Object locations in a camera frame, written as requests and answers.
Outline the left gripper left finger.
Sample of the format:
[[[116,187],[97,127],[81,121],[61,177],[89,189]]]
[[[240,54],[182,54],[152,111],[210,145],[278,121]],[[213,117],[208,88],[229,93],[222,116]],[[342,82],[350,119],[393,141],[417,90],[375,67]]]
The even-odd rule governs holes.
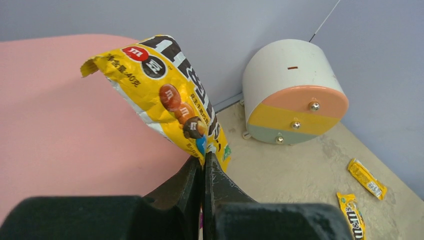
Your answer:
[[[196,240],[199,161],[145,196],[35,196],[21,201],[0,227],[3,240]]]

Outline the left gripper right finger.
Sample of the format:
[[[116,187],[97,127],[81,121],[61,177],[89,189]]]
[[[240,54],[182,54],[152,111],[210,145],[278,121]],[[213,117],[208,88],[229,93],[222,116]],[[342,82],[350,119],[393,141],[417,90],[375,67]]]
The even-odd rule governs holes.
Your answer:
[[[345,217],[325,203],[259,203],[205,156],[202,198],[205,240],[351,240]]]

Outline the yellow M&M bag top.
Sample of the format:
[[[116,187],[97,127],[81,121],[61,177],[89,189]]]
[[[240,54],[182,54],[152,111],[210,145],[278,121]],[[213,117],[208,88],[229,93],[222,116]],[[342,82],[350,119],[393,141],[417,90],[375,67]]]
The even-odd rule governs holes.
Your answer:
[[[366,239],[366,225],[358,208],[356,196],[353,193],[336,193],[340,210],[346,218],[354,240]]]

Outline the yellow m&m bag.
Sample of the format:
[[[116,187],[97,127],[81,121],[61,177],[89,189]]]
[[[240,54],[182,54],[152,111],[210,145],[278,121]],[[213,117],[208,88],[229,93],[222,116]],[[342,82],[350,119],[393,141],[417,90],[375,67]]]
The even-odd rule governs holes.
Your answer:
[[[354,240],[366,239],[366,225],[358,208],[356,196],[353,193],[336,193],[340,210],[346,218]]]
[[[231,149],[217,114],[192,64],[170,35],[90,57],[83,77],[101,72],[150,128],[199,159],[213,153],[223,170]]]

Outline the small yellow candy packet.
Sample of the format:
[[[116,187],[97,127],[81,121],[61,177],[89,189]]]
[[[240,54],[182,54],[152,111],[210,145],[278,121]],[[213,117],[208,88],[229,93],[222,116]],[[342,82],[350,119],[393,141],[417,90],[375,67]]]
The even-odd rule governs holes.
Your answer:
[[[350,174],[377,199],[383,200],[388,189],[357,159],[352,158],[347,165]]]

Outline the yellow M&M bag bottom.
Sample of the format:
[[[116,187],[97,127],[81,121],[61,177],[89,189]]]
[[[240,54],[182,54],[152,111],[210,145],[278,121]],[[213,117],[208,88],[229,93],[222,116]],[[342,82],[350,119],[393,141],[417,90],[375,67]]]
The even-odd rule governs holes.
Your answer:
[[[231,149],[217,114],[192,64],[170,35],[90,57],[83,77],[101,72],[150,128],[199,159],[213,153],[223,170]]]

